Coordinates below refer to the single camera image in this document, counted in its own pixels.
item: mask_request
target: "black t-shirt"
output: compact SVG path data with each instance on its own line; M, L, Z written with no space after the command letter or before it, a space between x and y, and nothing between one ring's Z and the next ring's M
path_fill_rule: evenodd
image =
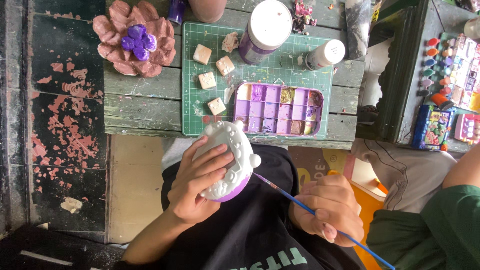
M298 176L289 153L280 147L252 145L262 164L254 172L291 194ZM180 163L162 176L162 206ZM116 269L165 270L355 270L365 269L353 248L340 247L294 228L290 201L252 175L235 198L204 222L184 231L157 262L139 267L119 262Z

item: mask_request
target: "purple paint palette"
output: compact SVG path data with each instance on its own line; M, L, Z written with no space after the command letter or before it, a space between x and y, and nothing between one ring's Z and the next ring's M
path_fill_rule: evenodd
M246 82L235 93L234 120L245 133L314 136L323 104L317 89Z

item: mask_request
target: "green cutting mat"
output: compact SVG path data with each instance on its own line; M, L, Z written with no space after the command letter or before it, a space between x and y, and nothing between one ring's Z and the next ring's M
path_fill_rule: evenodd
M292 34L267 60L258 65L250 65L243 62L238 49L231 53L222 50L222 41L225 35L234 31L239 34L240 39L243 34L243 29L240 28L193 22L183 24L182 133L184 135L199 135L209 123L218 120L233 121L235 94L225 104L227 109L221 116L213 116L207 107L207 103L215 98L222 98L223 100L225 89L231 87L231 85L237 87L243 81L257 82L261 80L262 83L281 85L283 81L286 86L302 86L320 90L324 95L320 131L312 137L259 134L249 134L248 137L325 139L334 67L330 66L317 71L304 71L297 65L297 58L302 53L313 50L330 39ZM207 65L193 60L193 53L199 43L212 50ZM215 66L215 62L226 55L235 65L235 70L222 77ZM216 87L203 90L198 81L198 75L210 71L215 76Z

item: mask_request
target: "white paint bottle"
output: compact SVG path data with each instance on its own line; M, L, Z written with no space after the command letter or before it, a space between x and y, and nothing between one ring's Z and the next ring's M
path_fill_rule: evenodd
M345 56L345 46L340 40L332 39L304 55L305 65L317 70L340 62Z

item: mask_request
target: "wooden table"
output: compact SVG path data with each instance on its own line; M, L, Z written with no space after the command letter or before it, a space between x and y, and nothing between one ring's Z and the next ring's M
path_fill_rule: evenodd
M254 7L262 0L229 0L225 12L215 24L245 26ZM287 7L293 1L280 0ZM112 3L107 0L107 8ZM137 0L127 0L131 6ZM168 0L150 1L160 16L167 16ZM343 1L328 9L331 0L316 0L313 18L317 26L308 26L312 36L336 38L347 44L345 6ZM188 8L184 21L198 21ZM181 133L181 27L175 29L177 54L169 67L154 78L125 76L118 73L112 63L104 62L105 132L109 134L186 137ZM359 87L363 77L363 61L343 60L336 65L333 78L328 131L325 140L281 140L255 138L255 142L268 142L292 146L350 149L355 138Z
M369 46L394 37L385 71L379 78L383 96L377 104L379 116L372 126L358 127L357 137L386 141L410 147L420 105L424 97L420 89L424 69L425 44L444 32L457 36L465 23L478 15L441 0L420 0L418 6L405 8L374 26ZM433 93L442 88L438 83L429 87ZM459 109L461 113L471 113ZM473 146L454 138L456 119L448 139L448 151L467 152Z

